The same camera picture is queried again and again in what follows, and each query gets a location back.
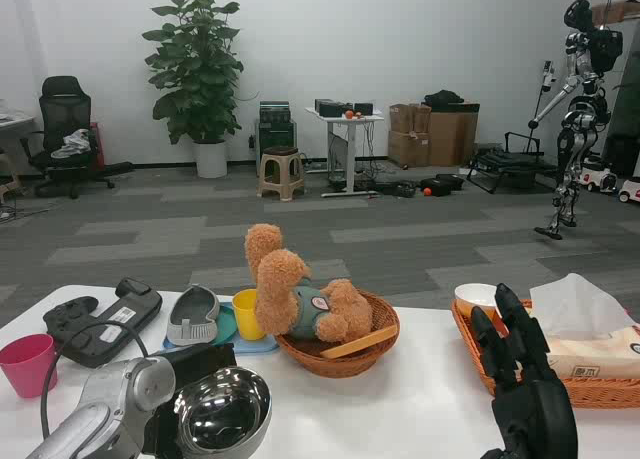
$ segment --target wicker basket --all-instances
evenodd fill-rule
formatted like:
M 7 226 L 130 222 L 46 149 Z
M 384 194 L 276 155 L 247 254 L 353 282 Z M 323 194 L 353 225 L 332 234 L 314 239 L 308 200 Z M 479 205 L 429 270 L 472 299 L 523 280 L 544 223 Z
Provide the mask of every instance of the wicker basket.
M 319 354 L 331 345 L 318 340 L 296 340 L 289 336 L 276 336 L 276 341 L 284 352 L 298 361 L 305 369 L 324 377 L 356 376 L 371 366 L 395 344 L 400 333 L 400 321 L 396 311 L 384 299 L 358 289 L 358 292 L 369 301 L 373 309 L 373 330 L 392 325 L 398 326 L 398 334 L 362 351 L 355 352 L 339 359 L 325 359 Z
M 522 302 L 525 307 L 531 307 L 531 301 Z M 453 301 L 451 310 L 462 338 L 469 349 L 473 364 L 480 374 L 480 379 L 487 386 L 489 392 L 495 395 L 495 382 L 485 375 L 480 363 L 480 349 L 471 333 L 471 322 L 460 313 L 455 301 Z M 568 378 L 562 379 L 562 382 L 567 388 L 573 407 L 588 409 L 640 407 L 640 379 Z

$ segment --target carpet floor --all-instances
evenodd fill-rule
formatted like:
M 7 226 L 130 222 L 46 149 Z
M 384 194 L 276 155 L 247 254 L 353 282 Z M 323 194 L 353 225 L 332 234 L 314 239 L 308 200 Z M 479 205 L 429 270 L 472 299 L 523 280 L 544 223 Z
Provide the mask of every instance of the carpet floor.
M 394 180 L 440 172 L 386 167 Z M 26 212 L 49 210 L 0 224 L 0 325 L 67 284 L 115 286 L 131 276 L 159 290 L 250 287 L 243 240 L 258 222 L 282 228 L 318 286 L 348 277 L 397 306 L 448 308 L 458 284 L 504 282 L 526 297 L 575 272 L 640 321 L 640 204 L 615 197 L 584 191 L 578 227 L 552 241 L 532 230 L 552 213 L 546 189 L 489 195 L 465 183 L 440 198 L 323 199 L 326 177 L 307 175 L 306 193 L 282 203 L 256 197 L 248 166 L 216 180 L 176 168 L 115 182 L 85 186 L 77 200 L 17 198 Z

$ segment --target game controller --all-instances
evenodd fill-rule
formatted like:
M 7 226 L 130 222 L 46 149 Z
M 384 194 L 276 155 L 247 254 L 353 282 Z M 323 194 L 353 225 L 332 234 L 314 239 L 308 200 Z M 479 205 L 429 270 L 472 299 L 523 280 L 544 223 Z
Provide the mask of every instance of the game controller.
M 95 297 L 78 297 L 54 307 L 43 316 L 47 333 L 60 346 L 78 330 L 106 320 L 125 323 L 139 332 L 162 306 L 160 294 L 131 278 L 118 283 L 116 296 L 119 299 L 98 317 L 91 315 L 98 307 Z M 118 326 L 96 326 L 78 334 L 62 355 L 83 366 L 98 367 L 113 359 L 132 339 Z

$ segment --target gray shoe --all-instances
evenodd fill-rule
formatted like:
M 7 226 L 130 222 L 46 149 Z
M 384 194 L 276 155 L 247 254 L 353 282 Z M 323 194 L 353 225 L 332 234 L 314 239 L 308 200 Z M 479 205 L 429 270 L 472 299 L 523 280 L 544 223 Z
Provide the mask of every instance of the gray shoe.
M 220 301 L 213 291 L 192 284 L 178 298 L 167 326 L 167 339 L 176 346 L 207 343 L 218 335 Z

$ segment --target white flower pot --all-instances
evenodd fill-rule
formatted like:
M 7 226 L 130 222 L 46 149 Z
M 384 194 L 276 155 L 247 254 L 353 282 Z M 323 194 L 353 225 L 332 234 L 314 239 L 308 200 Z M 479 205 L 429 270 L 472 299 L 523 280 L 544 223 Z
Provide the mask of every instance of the white flower pot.
M 212 179 L 227 175 L 227 145 L 194 144 L 198 176 Z

